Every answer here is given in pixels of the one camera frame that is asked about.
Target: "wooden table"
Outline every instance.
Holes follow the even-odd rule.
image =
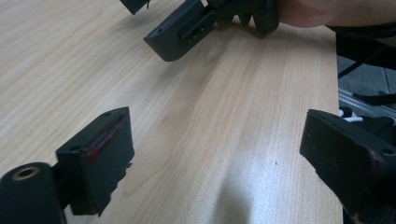
[[[98,217],[69,223],[341,223],[299,154],[309,108],[337,111],[334,36],[233,25],[182,59],[143,41],[182,1],[0,1],[0,173],[103,112],[131,110],[135,157]]]

